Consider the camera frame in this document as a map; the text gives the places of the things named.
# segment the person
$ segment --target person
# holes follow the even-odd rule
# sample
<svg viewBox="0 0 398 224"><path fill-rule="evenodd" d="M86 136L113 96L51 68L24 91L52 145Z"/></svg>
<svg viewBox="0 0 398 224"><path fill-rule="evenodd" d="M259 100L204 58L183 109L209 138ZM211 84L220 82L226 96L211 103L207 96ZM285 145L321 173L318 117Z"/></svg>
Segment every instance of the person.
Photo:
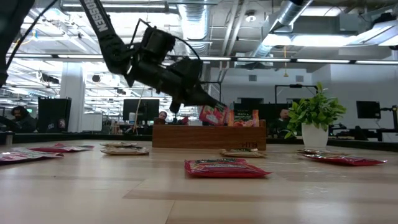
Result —
<svg viewBox="0 0 398 224"><path fill-rule="evenodd" d="M14 107L11 114L15 117L12 121L18 125L18 129L14 130L15 132L32 133L36 130L36 119L31 117L28 110L23 106Z"/></svg>
<svg viewBox="0 0 398 224"><path fill-rule="evenodd" d="M282 109L279 113L279 119L275 123L278 138L284 138L285 135L289 132L289 130L287 129L289 121L289 111L287 109Z"/></svg>
<svg viewBox="0 0 398 224"><path fill-rule="evenodd" d="M155 119L154 124L165 124L167 118L166 111L161 111L159 117Z"/></svg>

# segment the potted plant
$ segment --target potted plant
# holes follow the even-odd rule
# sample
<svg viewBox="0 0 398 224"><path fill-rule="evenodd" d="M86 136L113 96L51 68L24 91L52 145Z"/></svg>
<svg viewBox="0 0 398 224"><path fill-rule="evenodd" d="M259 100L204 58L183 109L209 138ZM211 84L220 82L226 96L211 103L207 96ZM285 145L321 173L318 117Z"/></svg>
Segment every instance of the potted plant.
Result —
<svg viewBox="0 0 398 224"><path fill-rule="evenodd" d="M329 125L345 114L346 108L338 103L337 98L327 98L326 89L317 84L318 92L311 99L301 99L293 102L289 108L290 121L287 129L290 130L285 138L302 131L306 149L324 149L328 142Z"/></svg>

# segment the white flower pot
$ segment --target white flower pot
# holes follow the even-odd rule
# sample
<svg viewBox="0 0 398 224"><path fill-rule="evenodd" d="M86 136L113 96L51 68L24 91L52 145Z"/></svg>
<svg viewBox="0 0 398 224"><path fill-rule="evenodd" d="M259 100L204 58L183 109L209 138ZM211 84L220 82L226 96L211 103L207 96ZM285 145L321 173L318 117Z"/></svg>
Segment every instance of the white flower pot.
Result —
<svg viewBox="0 0 398 224"><path fill-rule="evenodd" d="M329 130L324 131L313 124L302 124L302 134L306 149L326 149Z"/></svg>

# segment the wooden box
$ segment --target wooden box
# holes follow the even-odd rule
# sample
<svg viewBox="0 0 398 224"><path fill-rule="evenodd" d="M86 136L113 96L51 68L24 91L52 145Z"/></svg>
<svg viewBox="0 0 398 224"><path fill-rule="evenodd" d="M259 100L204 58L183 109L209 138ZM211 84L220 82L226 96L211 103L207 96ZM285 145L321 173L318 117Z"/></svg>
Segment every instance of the wooden box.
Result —
<svg viewBox="0 0 398 224"><path fill-rule="evenodd" d="M266 127L154 125L152 147L266 150Z"/></svg>

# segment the table surface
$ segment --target table surface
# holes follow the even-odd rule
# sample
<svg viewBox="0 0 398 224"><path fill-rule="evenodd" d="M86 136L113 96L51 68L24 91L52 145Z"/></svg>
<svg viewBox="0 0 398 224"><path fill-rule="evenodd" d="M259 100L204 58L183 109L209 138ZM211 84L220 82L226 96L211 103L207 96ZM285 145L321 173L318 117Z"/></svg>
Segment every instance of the table surface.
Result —
<svg viewBox="0 0 398 224"><path fill-rule="evenodd" d="M303 146L273 144L266 159L248 159L274 172L266 179L193 179L185 175L184 159L217 158L217 150L106 156L101 142L65 141L96 147L63 159L0 167L1 223L398 223L394 152L330 147L389 160L381 166L345 167L296 155Z"/></svg>

